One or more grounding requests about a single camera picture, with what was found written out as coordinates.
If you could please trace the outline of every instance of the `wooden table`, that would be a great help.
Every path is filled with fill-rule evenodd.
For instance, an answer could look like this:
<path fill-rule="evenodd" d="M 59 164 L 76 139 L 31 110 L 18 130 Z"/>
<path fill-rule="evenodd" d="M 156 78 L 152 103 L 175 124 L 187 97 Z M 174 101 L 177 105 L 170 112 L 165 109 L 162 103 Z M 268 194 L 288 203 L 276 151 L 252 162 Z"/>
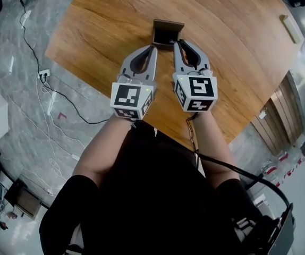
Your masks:
<path fill-rule="evenodd" d="M 300 45 L 281 15 L 281 0 L 73 0 L 46 55 L 106 96 L 123 60 L 151 43 L 153 19 L 185 24 L 181 37 L 199 46 L 218 78 L 213 109 L 227 142 L 267 102 Z M 158 91 L 145 121 L 191 147 L 185 119 L 172 88 L 173 53 L 158 54 Z"/>

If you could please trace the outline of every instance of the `tile floor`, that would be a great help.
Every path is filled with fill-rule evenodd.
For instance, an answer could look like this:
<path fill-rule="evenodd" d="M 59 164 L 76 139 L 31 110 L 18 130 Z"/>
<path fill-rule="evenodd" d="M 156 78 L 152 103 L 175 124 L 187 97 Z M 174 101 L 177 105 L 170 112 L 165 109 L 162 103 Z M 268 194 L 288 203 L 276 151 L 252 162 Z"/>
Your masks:
<path fill-rule="evenodd" d="M 112 111 L 107 97 L 45 56 L 54 29 L 72 0 L 24 1 L 27 11 L 31 10 L 25 22 L 26 39 L 36 51 L 40 69 L 50 68 L 50 85 L 66 94 L 87 120 L 97 122 L 108 118 Z M 18 0 L 3 0 L 3 10 L 0 13 L 0 93 L 9 103 L 10 130 L 0 139 L 0 160 L 14 179 L 22 174 L 46 190 L 52 188 L 54 194 L 57 194 L 77 164 L 70 155 L 80 156 L 83 146 L 87 146 L 102 124 L 86 124 L 66 99 L 57 95 L 51 103 L 50 95 L 41 92 L 41 85 L 36 84 L 35 58 L 22 38 L 23 29 L 19 24 L 22 13 L 23 8 Z M 10 73 L 12 57 L 14 63 Z M 36 86 L 44 112 L 39 104 Z M 48 115 L 49 107 L 52 109 L 52 119 Z M 48 122 L 59 168 L 53 168 L 52 165 L 54 152 L 47 136 L 48 127 L 44 117 Z M 53 121 L 66 135 L 79 139 L 83 145 L 67 138 L 53 125 Z M 273 158 L 251 125 L 236 137 L 230 148 L 237 164 L 255 174 L 260 173 L 262 162 Z M 24 181 L 44 203 L 51 205 L 54 196 L 31 181 Z"/>

